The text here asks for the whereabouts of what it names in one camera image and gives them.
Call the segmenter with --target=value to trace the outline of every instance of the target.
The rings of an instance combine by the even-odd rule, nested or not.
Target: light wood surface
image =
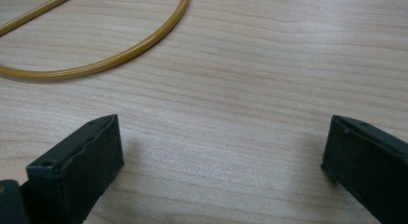
[[[0,0],[0,23],[47,0]],[[147,37],[179,0],[70,0],[0,38],[56,70]],[[319,165],[332,114],[408,140],[408,0],[191,0],[157,46],[57,83],[0,78],[0,179],[117,113],[125,165],[86,223],[378,223]]]

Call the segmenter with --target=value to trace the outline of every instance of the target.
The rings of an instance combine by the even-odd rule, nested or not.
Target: wood grain
[[[0,0],[6,23],[47,0]],[[70,0],[0,38],[56,70],[142,40],[179,0]],[[408,140],[408,0],[191,0],[157,46],[86,78],[0,78],[0,179],[117,113],[125,166],[86,223],[378,223],[319,169],[332,114]]]

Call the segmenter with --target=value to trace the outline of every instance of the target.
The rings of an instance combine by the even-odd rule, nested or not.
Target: yellow tube
[[[0,36],[15,29],[19,25],[24,24],[30,19],[33,19],[38,15],[47,12],[48,10],[51,10],[52,8],[56,7],[57,5],[61,4],[64,1],[66,0],[51,0],[45,3],[44,5],[30,12],[27,12],[26,14],[20,16],[19,18],[0,27]],[[165,35],[167,35],[171,31],[171,29],[174,28],[174,26],[181,19],[181,17],[183,17],[183,14],[186,11],[189,2],[190,0],[181,0],[179,5],[177,6],[177,9],[174,11],[171,17],[156,32],[154,32],[152,35],[142,40],[135,46],[113,57],[107,58],[106,60],[87,64],[80,67],[57,71],[27,71],[0,65],[0,76],[26,81],[59,81],[87,76],[118,66],[124,62],[132,60],[139,54],[143,53],[144,51],[155,45],[163,37],[165,37]]]

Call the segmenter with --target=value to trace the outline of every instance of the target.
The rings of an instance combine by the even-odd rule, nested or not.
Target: wooden table
[[[0,23],[47,0],[0,0]],[[97,62],[179,0],[70,0],[0,38],[0,63]],[[191,0],[154,48],[56,83],[0,78],[0,179],[99,116],[125,165],[86,223],[378,223],[320,170],[332,114],[408,139],[408,0]]]

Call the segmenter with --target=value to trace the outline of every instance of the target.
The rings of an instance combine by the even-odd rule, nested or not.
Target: black object
[[[408,144],[334,115],[321,168],[381,223],[408,223]]]
[[[29,164],[19,189],[0,182],[0,223],[83,223],[123,164],[117,115],[92,120]]]

